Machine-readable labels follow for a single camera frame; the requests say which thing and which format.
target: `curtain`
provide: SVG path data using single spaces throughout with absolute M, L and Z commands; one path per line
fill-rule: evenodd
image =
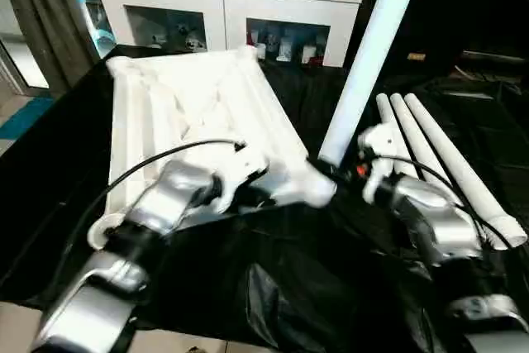
M 22 34 L 54 97 L 69 91 L 98 60 L 75 0 L 11 0 Z

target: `tile floor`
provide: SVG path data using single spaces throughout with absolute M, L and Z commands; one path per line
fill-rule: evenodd
M 31 97 L 13 95 L 6 102 L 0 103 L 0 126 L 17 111 L 31 101 Z M 0 155 L 5 152 L 14 141 L 0 139 Z
M 0 351 L 27 353 L 41 313 L 0 303 Z M 274 353 L 262 347 L 166 331 L 138 332 L 129 353 L 186 353 L 197 347 L 207 353 Z

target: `white pole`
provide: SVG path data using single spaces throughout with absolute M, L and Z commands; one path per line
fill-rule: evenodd
M 389 103 L 388 96 L 386 94 L 377 95 L 377 106 L 379 107 L 380 118 L 383 123 L 388 123 L 392 127 L 393 142 L 397 148 L 397 155 L 405 159 L 411 159 L 410 153 L 407 151 L 406 143 L 404 142 L 403 134 L 398 128 L 397 119 Z M 402 161 L 396 161 L 394 164 L 395 171 L 400 174 L 409 175 L 410 177 L 419 178 L 417 171 L 413 165 L 404 163 Z
M 377 0 L 319 157 L 340 165 L 409 0 Z
M 406 102 L 478 215 L 498 229 L 512 246 L 519 246 L 526 242 L 527 234 L 517 220 L 505 213 L 496 198 L 417 97 L 414 94 L 408 94 Z M 486 228 L 484 230 L 495 248 L 499 250 L 507 248 L 491 231 Z
M 403 127 L 404 135 L 406 136 L 407 141 L 409 142 L 410 147 L 412 148 L 412 152 L 415 155 L 417 161 L 419 163 L 427 165 L 428 167 L 436 171 L 444 179 L 448 179 L 448 175 L 446 175 L 446 172 L 443 170 L 443 167 L 437 159 L 437 156 L 434 153 L 433 149 L 430 147 L 428 140 L 422 134 L 421 128 L 419 127 L 417 122 L 415 122 L 412 113 L 407 108 L 406 103 L 403 100 L 403 96 L 400 94 L 392 95 L 391 103 L 393 104 L 395 113 L 397 113 L 398 121 Z M 450 192 L 452 198 L 456 197 L 452 190 L 446 187 L 445 184 L 443 184 L 435 176 L 423 170 L 421 170 L 421 172 L 424 176 L 424 179 L 430 184 L 434 184 L 439 189 L 442 189 L 447 193 Z

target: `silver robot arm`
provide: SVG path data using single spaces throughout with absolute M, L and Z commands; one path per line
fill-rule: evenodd
M 186 212 L 218 196 L 204 169 L 171 160 L 41 320 L 33 351 L 126 351 L 133 311 Z
M 45 313 L 33 351 L 126 351 L 134 309 L 145 299 L 171 236 L 238 212 L 302 202 L 326 205 L 336 185 L 306 163 L 296 174 L 250 147 L 238 150 L 212 174 L 171 160 L 136 200 L 124 222 Z
M 402 220 L 438 291 L 447 320 L 478 353 L 529 351 L 529 326 L 511 297 L 492 281 L 476 226 L 445 191 L 395 175 L 391 131 L 376 126 L 359 139 L 374 159 L 363 196 Z

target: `black tablecloth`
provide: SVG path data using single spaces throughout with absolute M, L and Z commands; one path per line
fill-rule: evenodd
M 109 56 L 158 54 L 118 46 Z M 317 155 L 346 72 L 269 62 L 261 67 Z M 492 99 L 446 95 L 468 90 Z M 500 203 L 528 224 L 529 144 L 523 123 L 509 112 L 523 96 L 499 84 L 417 77 L 390 79 L 375 91 L 416 92 Z M 377 122 L 371 101 L 358 131 Z M 0 157 L 0 299 L 50 304 L 53 294 L 42 292 L 64 240 L 107 183 L 111 132 L 112 78 L 101 62 Z M 352 145 L 344 165 L 354 162 Z M 141 324 L 282 351 L 364 350 L 366 343 L 372 351 L 424 347 L 422 316 L 431 286 L 393 258 L 402 254 L 395 221 L 363 203 L 360 190 L 339 191 L 321 210 L 296 205 L 179 233 L 153 301 L 140 312 Z M 35 231 L 38 237 L 29 240 Z M 17 258 L 24 247 L 27 255 Z M 64 280 L 89 254 L 80 238 Z

